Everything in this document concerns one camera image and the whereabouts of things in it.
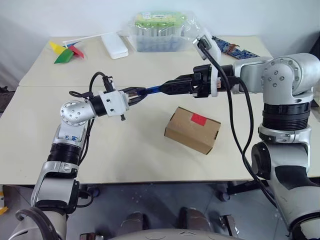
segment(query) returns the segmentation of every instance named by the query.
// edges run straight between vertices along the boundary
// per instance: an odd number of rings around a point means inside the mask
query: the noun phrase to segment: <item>plastic bag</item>
[[[176,11],[140,12],[128,27],[138,52],[185,51],[202,30],[192,13]]]

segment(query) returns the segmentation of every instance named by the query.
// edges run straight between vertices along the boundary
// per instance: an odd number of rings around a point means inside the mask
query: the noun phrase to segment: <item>floor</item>
[[[288,234],[277,210],[260,190],[233,195],[227,202],[217,199],[221,183],[141,183],[99,185],[100,195],[92,205],[77,208],[67,221],[67,239],[79,239],[81,233],[99,232],[106,238],[115,236],[121,222],[130,213],[145,213],[150,227],[174,228],[181,207],[192,207],[207,216],[217,233],[228,234],[219,223],[220,215],[231,214],[245,240],[286,240]],[[32,189],[3,187],[9,211],[0,216],[0,240],[8,239],[18,221],[15,212],[30,206]]]

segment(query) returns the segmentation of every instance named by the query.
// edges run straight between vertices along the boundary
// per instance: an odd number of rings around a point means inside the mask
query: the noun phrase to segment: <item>table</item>
[[[271,56],[256,36],[222,36],[220,38],[259,56]],[[74,37],[53,37],[51,41],[62,45],[62,41],[68,39],[74,39]],[[195,66],[209,63],[201,59],[194,47],[189,51],[181,52],[135,52],[128,42],[126,45],[129,56],[111,59],[101,38],[91,38],[76,44],[84,52],[84,59],[73,57],[69,63],[54,64],[57,55],[47,43],[19,85],[88,86],[92,75],[101,71],[108,76],[113,76],[117,86],[151,87],[180,75],[192,74]],[[220,64],[229,65],[234,61],[235,58],[222,54]],[[96,81],[94,84],[103,85],[102,81]]]
[[[85,86],[18,87],[0,118],[0,183],[36,183],[60,124],[60,107],[74,99],[68,91],[82,93],[87,89]],[[95,93],[97,90],[103,90],[103,87],[93,88]],[[245,96],[232,97],[236,133],[244,146],[249,134]],[[251,94],[251,101],[254,128],[257,129],[262,121],[262,94]],[[177,106],[221,122],[215,145],[208,155],[164,136],[165,127]],[[77,179],[81,183],[251,179],[232,137],[226,93],[208,98],[153,94],[130,107],[125,116],[126,121],[121,121],[119,116],[96,119],[88,154],[79,168]],[[313,127],[309,171],[312,177],[320,175],[320,123],[311,114],[309,124]],[[255,130],[252,144],[259,141]]]

